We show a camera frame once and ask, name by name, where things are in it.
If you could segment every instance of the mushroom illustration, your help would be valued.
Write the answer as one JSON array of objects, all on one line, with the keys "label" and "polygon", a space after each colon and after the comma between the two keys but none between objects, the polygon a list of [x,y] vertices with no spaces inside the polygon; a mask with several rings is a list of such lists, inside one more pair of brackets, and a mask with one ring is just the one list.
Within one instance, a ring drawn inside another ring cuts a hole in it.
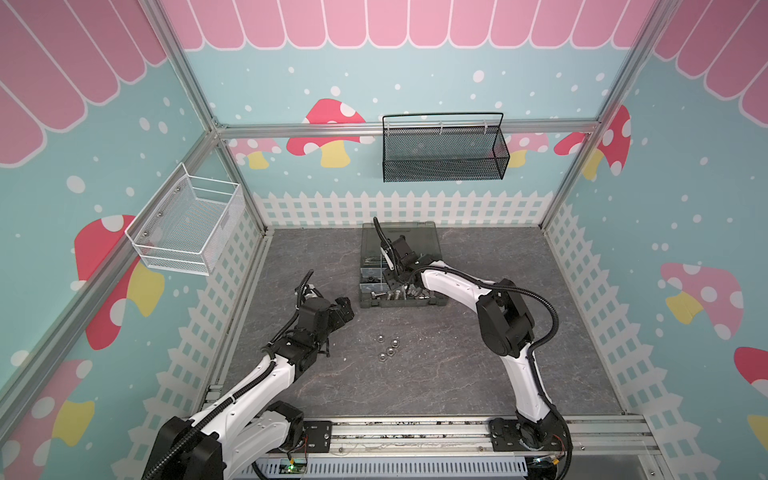
[{"label": "mushroom illustration", "polygon": [[661,277],[669,285],[682,290],[667,298],[667,306],[686,325],[705,310],[715,333],[723,340],[733,336],[741,325],[744,301],[738,280],[727,270],[708,266],[665,263]]},{"label": "mushroom illustration", "polygon": [[[588,180],[595,181],[598,177],[598,165],[605,158],[613,175],[618,175],[624,169],[629,155],[632,135],[632,125],[629,110],[623,105],[619,107],[614,120],[603,134],[597,149],[587,159],[581,174]],[[575,132],[568,135],[554,146],[557,155],[570,155],[578,151],[584,142],[585,134]]]},{"label": "mushroom illustration", "polygon": [[[123,227],[131,220],[133,217],[130,215],[114,215],[91,222],[80,230],[74,239],[79,280],[72,283],[73,290],[91,278],[122,237]],[[136,304],[143,316],[149,316],[160,301],[164,287],[163,274],[150,271],[136,258],[85,328],[91,348],[105,349],[117,339],[128,300]]]},{"label": "mushroom illustration", "polygon": [[733,354],[733,363],[751,386],[768,397],[768,352],[741,346]]},{"label": "mushroom illustration", "polygon": [[506,138],[509,149],[507,168],[517,168],[525,165],[525,154],[529,150],[543,154],[549,150],[549,138],[546,134],[512,134]]},{"label": "mushroom illustration", "polygon": [[280,146],[273,138],[241,138],[229,141],[229,147],[234,155],[237,164],[245,165],[245,159],[248,159],[248,166],[253,170],[263,170],[270,166],[262,152],[279,154],[282,152]]},{"label": "mushroom illustration", "polygon": [[[304,124],[362,124],[365,120],[354,108],[332,98],[318,100],[306,115]],[[301,157],[318,148],[323,151],[320,165],[325,168],[342,168],[349,165],[349,155],[344,150],[344,142],[353,141],[371,144],[373,137],[316,137],[290,138],[287,149],[291,154]]]},{"label": "mushroom illustration", "polygon": [[5,480],[37,480],[45,470],[51,440],[74,447],[96,411],[93,402],[67,400],[93,368],[91,360],[63,362],[32,408],[2,446]]}]

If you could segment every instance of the red wire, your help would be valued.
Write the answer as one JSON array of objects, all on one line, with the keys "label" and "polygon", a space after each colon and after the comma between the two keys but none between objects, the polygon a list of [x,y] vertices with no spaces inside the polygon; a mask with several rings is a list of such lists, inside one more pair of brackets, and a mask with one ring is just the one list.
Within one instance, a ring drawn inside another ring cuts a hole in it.
[{"label": "red wire", "polygon": [[560,458],[565,454],[565,444],[563,443],[562,439],[557,435],[553,435],[553,437],[555,437],[560,442],[560,455],[558,456],[558,458]]}]

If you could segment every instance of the marble pattern surface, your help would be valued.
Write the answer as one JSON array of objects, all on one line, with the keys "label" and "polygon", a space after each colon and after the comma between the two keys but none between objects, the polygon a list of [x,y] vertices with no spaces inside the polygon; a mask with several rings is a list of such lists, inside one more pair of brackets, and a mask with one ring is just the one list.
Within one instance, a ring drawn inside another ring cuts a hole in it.
[{"label": "marble pattern surface", "polygon": [[[538,228],[438,229],[446,263],[467,273],[540,293],[561,317],[557,336],[537,351],[545,388],[564,415],[619,413],[611,384],[557,264]],[[477,316],[447,306],[360,309],[361,230],[277,230],[227,374],[231,388],[262,358],[260,347],[290,318],[293,289],[310,268],[325,297],[348,296],[355,319],[331,335],[331,357],[276,399],[306,416],[511,415],[515,396],[504,366],[482,342]],[[526,300],[537,338],[549,329],[547,310]],[[393,357],[380,362],[399,338]]]}]

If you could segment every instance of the cable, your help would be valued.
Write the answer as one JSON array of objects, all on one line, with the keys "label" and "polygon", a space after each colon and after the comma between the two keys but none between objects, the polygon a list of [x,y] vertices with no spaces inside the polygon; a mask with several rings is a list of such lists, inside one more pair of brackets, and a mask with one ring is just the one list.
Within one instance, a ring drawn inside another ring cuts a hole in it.
[{"label": "cable", "polygon": [[384,243],[387,247],[387,250],[389,251],[389,255],[392,257],[392,266],[395,267],[395,278],[400,275],[400,272],[397,268],[397,258],[395,257],[395,247],[392,245],[392,242],[389,240],[389,238],[386,237],[384,234],[384,230],[382,230],[382,226],[379,223],[379,219],[374,217],[373,218],[373,227],[376,228],[376,234],[379,235],[379,239]]},{"label": "cable", "polygon": [[572,455],[573,444],[571,442],[571,432],[568,430],[568,424],[565,422],[565,419],[563,418],[563,416],[560,415],[560,412],[557,410],[557,408],[555,408],[554,403],[552,403],[552,401],[547,397],[547,393],[544,391],[544,386],[541,384],[541,379],[538,376],[538,369],[536,368],[536,358],[533,356],[534,351],[538,347],[552,340],[552,338],[554,338],[554,335],[558,332],[558,329],[560,328],[560,317],[558,316],[557,310],[555,310],[554,306],[551,303],[549,303],[549,300],[545,299],[543,296],[539,295],[536,292],[532,292],[525,288],[520,288],[519,286],[486,283],[482,280],[474,278],[471,275],[468,275],[467,273],[461,272],[459,270],[454,270],[449,266],[431,266],[431,265],[420,266],[419,268],[416,268],[411,272],[411,276],[416,275],[417,273],[425,270],[437,270],[443,273],[451,273],[453,275],[460,276],[464,280],[468,280],[474,283],[475,285],[480,286],[481,288],[485,288],[488,290],[513,292],[513,293],[520,293],[521,295],[525,295],[525,296],[530,296],[532,299],[536,300],[541,305],[543,305],[549,312],[549,315],[552,317],[552,326],[550,327],[546,335],[544,335],[543,337],[541,337],[540,339],[536,340],[531,344],[530,348],[528,348],[528,354],[526,355],[525,358],[528,360],[528,364],[531,367],[531,374],[533,375],[533,380],[536,383],[536,389],[538,390],[539,396],[544,401],[546,406],[549,407],[549,409],[552,411],[552,413],[554,414],[554,417],[563,425],[563,431],[565,432],[565,439],[566,439],[566,443],[568,444],[568,448],[566,450],[563,469],[560,471],[557,477],[557,480],[562,480],[565,477],[565,474],[568,473],[568,469],[571,467],[571,457],[573,456]]}]

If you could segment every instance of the wire mesh basket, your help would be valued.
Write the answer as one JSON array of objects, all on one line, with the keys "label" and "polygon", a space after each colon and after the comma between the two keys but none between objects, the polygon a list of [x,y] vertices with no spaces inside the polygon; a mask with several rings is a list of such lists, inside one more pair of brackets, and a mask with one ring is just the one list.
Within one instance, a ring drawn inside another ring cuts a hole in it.
[{"label": "wire mesh basket", "polygon": [[149,268],[210,275],[244,210],[239,184],[179,164],[125,234]]},{"label": "wire mesh basket", "polygon": [[501,180],[509,163],[503,118],[497,112],[384,115],[384,181]]}]

